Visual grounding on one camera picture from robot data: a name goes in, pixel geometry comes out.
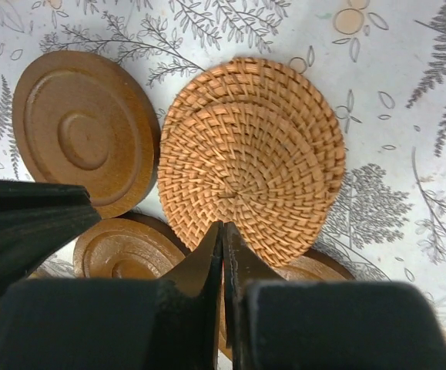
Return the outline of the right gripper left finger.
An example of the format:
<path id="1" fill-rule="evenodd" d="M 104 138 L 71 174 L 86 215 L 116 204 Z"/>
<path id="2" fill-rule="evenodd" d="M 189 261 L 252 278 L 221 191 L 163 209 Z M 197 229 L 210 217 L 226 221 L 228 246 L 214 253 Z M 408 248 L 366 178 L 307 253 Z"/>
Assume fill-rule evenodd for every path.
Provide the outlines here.
<path id="1" fill-rule="evenodd" d="M 0 369 L 215 369 L 222 223 L 155 280 L 31 278 L 98 222 L 84 187 L 0 180 Z"/>

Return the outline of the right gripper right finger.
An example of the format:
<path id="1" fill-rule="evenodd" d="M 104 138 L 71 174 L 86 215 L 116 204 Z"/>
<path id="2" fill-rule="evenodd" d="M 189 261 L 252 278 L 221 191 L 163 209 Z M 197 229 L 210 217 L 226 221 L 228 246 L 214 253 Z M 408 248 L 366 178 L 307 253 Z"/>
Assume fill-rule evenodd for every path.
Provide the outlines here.
<path id="1" fill-rule="evenodd" d="M 287 281 L 223 232 L 226 341 L 235 369 L 446 369 L 423 294 L 393 281 Z"/>

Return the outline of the woven rattan coaster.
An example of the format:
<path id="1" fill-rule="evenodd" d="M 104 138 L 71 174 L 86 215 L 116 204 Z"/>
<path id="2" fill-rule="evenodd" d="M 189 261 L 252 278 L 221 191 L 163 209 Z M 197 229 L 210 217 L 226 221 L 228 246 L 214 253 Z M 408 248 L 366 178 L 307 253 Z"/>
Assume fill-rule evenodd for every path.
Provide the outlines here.
<path id="1" fill-rule="evenodd" d="M 323 94 L 289 66 L 237 57 L 192 79 L 169 107 L 159 198 L 195 249 L 211 223 L 234 223 L 273 267 L 317 239 L 342 184 L 345 145 Z"/>

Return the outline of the dark wooden coaster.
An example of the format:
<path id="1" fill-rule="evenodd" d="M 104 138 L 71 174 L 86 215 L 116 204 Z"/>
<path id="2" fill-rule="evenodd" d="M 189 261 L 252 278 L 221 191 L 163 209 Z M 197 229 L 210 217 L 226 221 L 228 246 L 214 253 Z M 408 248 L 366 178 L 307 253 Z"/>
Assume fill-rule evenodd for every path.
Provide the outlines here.
<path id="1" fill-rule="evenodd" d="M 33 179 L 85 187 L 105 219 L 131 210 L 156 182 L 154 108 L 106 57 L 57 51 L 31 62 L 15 87 L 12 125 Z"/>

